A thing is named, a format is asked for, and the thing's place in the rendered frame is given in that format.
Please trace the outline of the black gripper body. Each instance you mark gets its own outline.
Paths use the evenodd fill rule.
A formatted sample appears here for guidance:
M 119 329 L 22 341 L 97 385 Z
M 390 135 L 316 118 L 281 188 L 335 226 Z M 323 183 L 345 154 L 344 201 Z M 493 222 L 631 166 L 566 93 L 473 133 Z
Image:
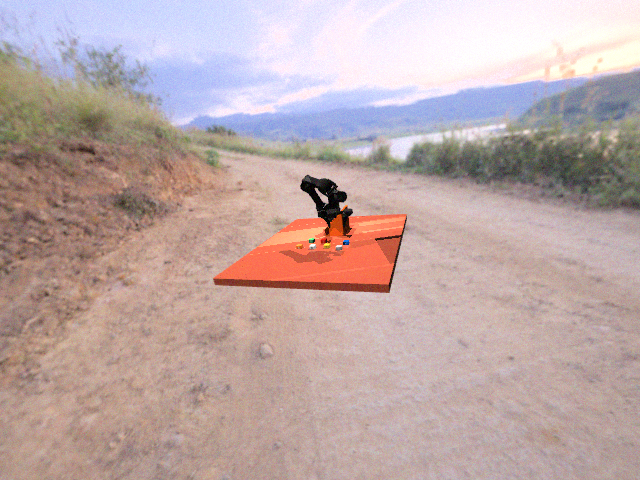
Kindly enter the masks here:
M 337 201 L 332 201 L 332 202 L 328 201 L 328 206 L 334 207 L 334 205 L 336 205 L 337 208 L 340 208 L 339 203 L 340 202 L 337 202 Z M 345 209 L 344 211 L 340 211 L 340 214 L 343 214 L 344 216 L 351 216 L 353 214 L 353 210 L 351 208 Z M 320 212 L 318 212 L 318 217 L 322 217 L 322 218 L 327 217 L 327 210 L 321 210 Z

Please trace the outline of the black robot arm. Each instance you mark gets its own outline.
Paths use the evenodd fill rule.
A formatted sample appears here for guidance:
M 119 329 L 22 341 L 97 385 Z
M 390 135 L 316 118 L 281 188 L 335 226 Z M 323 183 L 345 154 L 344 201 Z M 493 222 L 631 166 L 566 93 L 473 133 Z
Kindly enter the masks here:
M 315 191 L 315 188 L 317 188 L 320 193 L 328 197 L 328 201 L 337 201 L 343 203 L 347 199 L 347 194 L 344 191 L 337 190 L 337 187 L 338 186 L 336 185 L 336 183 L 334 183 L 330 179 L 317 179 L 311 177 L 308 174 L 302 179 L 302 183 L 300 185 L 300 188 L 304 192 L 308 193 L 315 202 L 317 212 L 320 212 L 321 210 L 327 210 L 327 217 L 330 219 L 330 222 L 332 222 L 333 219 L 337 217 L 337 215 L 340 215 L 340 208 L 337 208 L 336 205 L 334 205 L 334 207 L 328 206 L 328 203 L 325 203 L 321 200 L 321 198 Z

